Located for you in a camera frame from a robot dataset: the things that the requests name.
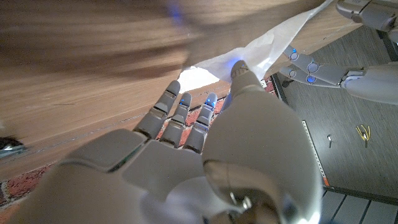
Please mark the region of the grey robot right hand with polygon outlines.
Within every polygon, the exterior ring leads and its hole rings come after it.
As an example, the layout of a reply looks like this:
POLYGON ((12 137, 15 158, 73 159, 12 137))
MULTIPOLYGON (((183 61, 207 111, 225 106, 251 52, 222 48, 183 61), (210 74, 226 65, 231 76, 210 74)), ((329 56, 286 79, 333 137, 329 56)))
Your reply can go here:
POLYGON ((172 82, 133 129, 71 152, 11 223, 318 223, 322 184, 301 120, 243 61, 231 99, 208 95, 183 147, 191 96, 172 82))

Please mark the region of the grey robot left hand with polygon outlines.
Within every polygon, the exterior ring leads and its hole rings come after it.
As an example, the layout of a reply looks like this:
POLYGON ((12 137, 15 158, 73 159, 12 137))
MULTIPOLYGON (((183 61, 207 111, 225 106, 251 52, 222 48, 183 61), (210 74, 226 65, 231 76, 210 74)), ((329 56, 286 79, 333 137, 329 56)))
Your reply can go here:
MULTIPOLYGON (((342 0, 337 11, 355 23, 383 31, 397 42, 397 1, 342 0)), ((342 88, 350 95, 391 105, 397 104, 397 63, 370 67, 341 67, 321 64, 288 46, 283 54, 297 68, 282 67, 280 73, 308 85, 342 88)))

